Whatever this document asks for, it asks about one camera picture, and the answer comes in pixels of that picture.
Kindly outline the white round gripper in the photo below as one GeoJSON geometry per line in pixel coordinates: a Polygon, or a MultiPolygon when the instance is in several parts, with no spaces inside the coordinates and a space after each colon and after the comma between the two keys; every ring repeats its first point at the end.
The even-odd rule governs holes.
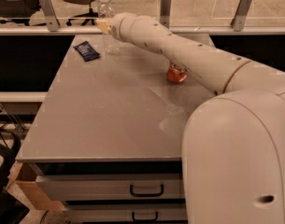
{"type": "Polygon", "coordinates": [[[107,19],[97,19],[98,29],[105,35],[113,35],[121,42],[131,42],[131,27],[137,18],[136,14],[123,12],[115,15],[111,21],[107,19]]]}

